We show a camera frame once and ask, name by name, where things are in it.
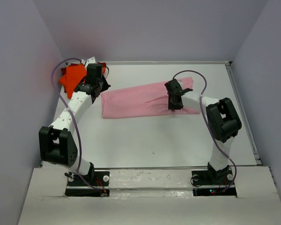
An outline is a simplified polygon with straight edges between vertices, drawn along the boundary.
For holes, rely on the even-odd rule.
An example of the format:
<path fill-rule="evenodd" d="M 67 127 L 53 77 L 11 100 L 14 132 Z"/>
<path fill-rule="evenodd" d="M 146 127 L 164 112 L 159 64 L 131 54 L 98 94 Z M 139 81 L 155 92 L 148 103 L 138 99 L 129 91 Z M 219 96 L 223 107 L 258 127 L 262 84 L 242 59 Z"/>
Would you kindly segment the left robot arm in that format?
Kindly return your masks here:
<path fill-rule="evenodd" d="M 64 103 L 62 113 L 50 126 L 41 127 L 38 133 L 42 161 L 67 168 L 78 175 L 83 185 L 94 181 L 95 169 L 93 163 L 82 158 L 81 138 L 75 142 L 73 133 L 79 133 L 79 120 L 100 94 L 109 88 L 103 65 L 88 64 L 86 75 L 79 80 L 69 102 Z"/>

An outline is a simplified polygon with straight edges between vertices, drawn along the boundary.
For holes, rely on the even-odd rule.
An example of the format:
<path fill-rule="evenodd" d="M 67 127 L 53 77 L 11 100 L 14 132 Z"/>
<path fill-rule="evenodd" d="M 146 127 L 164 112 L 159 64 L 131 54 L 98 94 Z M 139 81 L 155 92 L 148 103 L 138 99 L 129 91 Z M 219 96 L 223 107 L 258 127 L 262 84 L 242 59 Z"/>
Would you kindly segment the pink t shirt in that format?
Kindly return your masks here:
<path fill-rule="evenodd" d="M 112 90 L 101 94 L 102 117 L 123 119 L 135 117 L 198 114 L 190 107 L 181 110 L 168 109 L 165 81 Z"/>

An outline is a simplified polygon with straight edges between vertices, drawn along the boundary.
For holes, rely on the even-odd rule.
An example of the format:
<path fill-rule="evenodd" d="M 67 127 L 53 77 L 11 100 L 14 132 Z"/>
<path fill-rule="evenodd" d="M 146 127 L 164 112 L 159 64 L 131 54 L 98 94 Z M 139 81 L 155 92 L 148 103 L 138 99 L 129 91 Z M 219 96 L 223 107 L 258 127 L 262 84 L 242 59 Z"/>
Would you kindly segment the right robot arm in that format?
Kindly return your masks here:
<path fill-rule="evenodd" d="M 183 89 L 181 84 L 177 79 L 165 83 L 168 108 L 172 111 L 187 107 L 199 110 L 214 143 L 207 169 L 192 173 L 194 184 L 218 184 L 232 175 L 229 163 L 235 163 L 229 154 L 234 138 L 242 128 L 241 120 L 230 98 L 206 97 L 190 88 Z"/>

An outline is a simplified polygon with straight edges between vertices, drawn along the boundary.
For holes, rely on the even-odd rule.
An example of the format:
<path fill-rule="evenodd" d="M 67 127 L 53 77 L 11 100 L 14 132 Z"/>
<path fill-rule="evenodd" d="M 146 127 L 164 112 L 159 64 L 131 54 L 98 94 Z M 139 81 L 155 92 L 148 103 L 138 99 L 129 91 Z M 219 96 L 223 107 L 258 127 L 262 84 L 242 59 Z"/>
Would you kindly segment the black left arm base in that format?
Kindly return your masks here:
<path fill-rule="evenodd" d="M 109 197 L 110 172 L 95 170 L 94 178 L 79 176 L 66 172 L 67 186 L 65 195 L 68 197 Z"/>

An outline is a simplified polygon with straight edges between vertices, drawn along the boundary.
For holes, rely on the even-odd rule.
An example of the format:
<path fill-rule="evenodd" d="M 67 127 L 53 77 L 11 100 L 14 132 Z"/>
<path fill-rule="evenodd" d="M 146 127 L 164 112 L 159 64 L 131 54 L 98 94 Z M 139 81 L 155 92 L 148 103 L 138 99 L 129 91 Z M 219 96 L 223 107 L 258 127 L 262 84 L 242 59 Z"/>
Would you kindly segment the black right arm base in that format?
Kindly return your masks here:
<path fill-rule="evenodd" d="M 234 178 L 231 170 L 223 178 L 211 181 L 207 177 L 207 170 L 192 171 L 190 183 L 193 186 L 193 196 L 237 196 L 235 183 L 232 183 Z"/>

